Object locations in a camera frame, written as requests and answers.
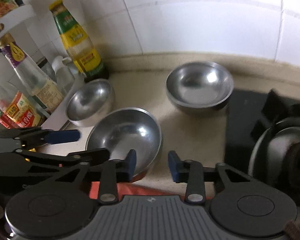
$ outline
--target yellow bottle cap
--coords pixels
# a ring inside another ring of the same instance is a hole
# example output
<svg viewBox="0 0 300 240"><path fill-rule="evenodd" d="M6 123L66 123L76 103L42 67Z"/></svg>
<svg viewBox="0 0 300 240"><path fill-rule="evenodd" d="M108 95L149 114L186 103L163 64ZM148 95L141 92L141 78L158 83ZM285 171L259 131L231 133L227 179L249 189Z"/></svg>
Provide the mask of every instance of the yellow bottle cap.
<svg viewBox="0 0 300 240"><path fill-rule="evenodd" d="M55 8L57 5L63 3L63 0L56 0L54 1L52 4L49 5L49 10L52 10L53 8Z"/></svg>

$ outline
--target purple label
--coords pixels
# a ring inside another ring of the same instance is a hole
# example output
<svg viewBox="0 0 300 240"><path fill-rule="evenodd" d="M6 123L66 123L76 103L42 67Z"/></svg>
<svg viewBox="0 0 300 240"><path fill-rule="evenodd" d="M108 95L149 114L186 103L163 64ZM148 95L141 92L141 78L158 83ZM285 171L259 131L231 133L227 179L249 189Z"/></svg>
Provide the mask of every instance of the purple label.
<svg viewBox="0 0 300 240"><path fill-rule="evenodd" d="M27 54L15 42L1 48L1 52L13 67L17 67L27 57Z"/></svg>

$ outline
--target yellow and green bottle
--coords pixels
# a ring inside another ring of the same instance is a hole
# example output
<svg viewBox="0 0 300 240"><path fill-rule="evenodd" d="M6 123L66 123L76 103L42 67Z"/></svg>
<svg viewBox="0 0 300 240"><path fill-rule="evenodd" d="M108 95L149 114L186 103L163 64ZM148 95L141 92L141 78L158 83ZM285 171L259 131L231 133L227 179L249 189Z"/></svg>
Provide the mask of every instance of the yellow and green bottle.
<svg viewBox="0 0 300 240"><path fill-rule="evenodd" d="M86 81L98 78L109 78L109 72L91 39L63 5L56 0L49 6L60 34L63 46L81 73L85 73Z"/></svg>

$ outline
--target stainless steel bowl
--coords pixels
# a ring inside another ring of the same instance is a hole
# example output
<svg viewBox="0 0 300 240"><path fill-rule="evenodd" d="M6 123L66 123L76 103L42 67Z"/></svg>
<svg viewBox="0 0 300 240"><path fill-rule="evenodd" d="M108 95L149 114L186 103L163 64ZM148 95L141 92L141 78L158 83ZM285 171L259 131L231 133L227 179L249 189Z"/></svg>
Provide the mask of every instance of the stainless steel bowl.
<svg viewBox="0 0 300 240"><path fill-rule="evenodd" d="M113 108L114 90L106 79L85 84L70 99L66 116L77 126L94 126Z"/></svg>
<svg viewBox="0 0 300 240"><path fill-rule="evenodd" d="M106 148L110 159L124 159L130 149L137 152L134 181L141 179L158 156L160 125L146 110L123 108L108 114L90 132L86 150Z"/></svg>
<svg viewBox="0 0 300 240"><path fill-rule="evenodd" d="M230 72L213 62L181 65L166 80L169 100L188 114L205 114L222 109L233 88Z"/></svg>

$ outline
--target gray ridged panel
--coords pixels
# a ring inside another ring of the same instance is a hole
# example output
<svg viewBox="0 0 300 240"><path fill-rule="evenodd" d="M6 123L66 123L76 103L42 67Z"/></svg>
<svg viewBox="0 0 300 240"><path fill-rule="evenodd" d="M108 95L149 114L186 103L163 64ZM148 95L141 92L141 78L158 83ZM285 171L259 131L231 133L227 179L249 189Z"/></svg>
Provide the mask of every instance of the gray ridged panel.
<svg viewBox="0 0 300 240"><path fill-rule="evenodd" d="M179 196L125 196L116 205L101 207L85 228L62 240L237 239L244 238L223 231L204 208L185 204Z"/></svg>

